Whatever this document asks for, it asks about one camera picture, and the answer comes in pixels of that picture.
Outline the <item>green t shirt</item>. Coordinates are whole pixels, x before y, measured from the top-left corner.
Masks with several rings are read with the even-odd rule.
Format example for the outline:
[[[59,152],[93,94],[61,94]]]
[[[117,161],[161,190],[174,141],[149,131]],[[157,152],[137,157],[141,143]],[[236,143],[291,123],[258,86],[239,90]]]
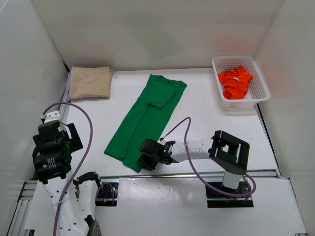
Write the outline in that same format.
[[[107,145],[109,155],[136,172],[142,170],[138,159],[145,139],[158,140],[179,103],[187,84],[150,75],[140,96],[133,104]]]

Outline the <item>orange t shirt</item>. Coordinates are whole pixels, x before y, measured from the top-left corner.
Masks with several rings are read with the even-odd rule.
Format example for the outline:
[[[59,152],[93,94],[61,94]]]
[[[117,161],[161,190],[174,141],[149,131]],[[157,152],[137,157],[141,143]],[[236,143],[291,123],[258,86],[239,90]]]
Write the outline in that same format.
[[[223,96],[228,100],[243,99],[249,90],[253,75],[243,66],[238,66],[218,74],[219,81],[224,87]]]

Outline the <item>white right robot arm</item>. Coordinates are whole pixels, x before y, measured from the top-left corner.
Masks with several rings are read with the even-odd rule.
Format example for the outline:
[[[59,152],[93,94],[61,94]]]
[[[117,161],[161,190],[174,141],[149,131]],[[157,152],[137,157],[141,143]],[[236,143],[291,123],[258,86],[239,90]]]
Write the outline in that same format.
[[[250,145],[224,131],[216,131],[211,138],[185,144],[180,141],[154,141],[145,139],[140,146],[137,163],[153,171],[158,164],[170,165],[188,160],[212,160],[224,169],[221,191],[233,196],[239,190],[239,182],[247,173]]]

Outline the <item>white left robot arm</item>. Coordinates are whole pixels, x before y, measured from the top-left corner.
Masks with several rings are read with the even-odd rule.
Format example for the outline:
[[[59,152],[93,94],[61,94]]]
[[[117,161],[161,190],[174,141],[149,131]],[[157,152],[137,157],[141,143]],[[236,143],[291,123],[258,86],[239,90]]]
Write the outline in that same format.
[[[99,236],[101,229],[95,218],[95,197],[103,192],[96,172],[77,179],[72,177],[72,153],[83,148],[73,123],[58,120],[41,124],[33,137],[32,153],[35,172],[43,184],[58,217],[58,236]]]

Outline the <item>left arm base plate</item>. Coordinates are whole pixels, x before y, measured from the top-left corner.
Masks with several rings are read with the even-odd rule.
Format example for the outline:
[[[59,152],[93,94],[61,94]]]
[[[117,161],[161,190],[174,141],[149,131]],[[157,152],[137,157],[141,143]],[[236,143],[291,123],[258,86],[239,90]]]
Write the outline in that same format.
[[[116,207],[118,202],[119,181],[106,181],[98,191],[95,205],[97,207]]]

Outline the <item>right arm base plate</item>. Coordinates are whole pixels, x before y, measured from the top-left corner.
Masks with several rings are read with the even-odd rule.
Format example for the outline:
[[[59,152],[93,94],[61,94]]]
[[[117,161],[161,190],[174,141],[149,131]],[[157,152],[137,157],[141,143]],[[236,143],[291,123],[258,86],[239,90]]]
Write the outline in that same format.
[[[208,184],[214,186],[215,188],[229,192],[232,194],[247,194],[251,191],[251,187],[245,182],[239,182],[238,189],[230,189],[223,186],[222,182],[208,182]],[[221,193],[214,191],[208,186],[206,189],[207,198],[207,208],[249,208],[254,207],[252,197],[235,198],[231,196],[226,196]]]

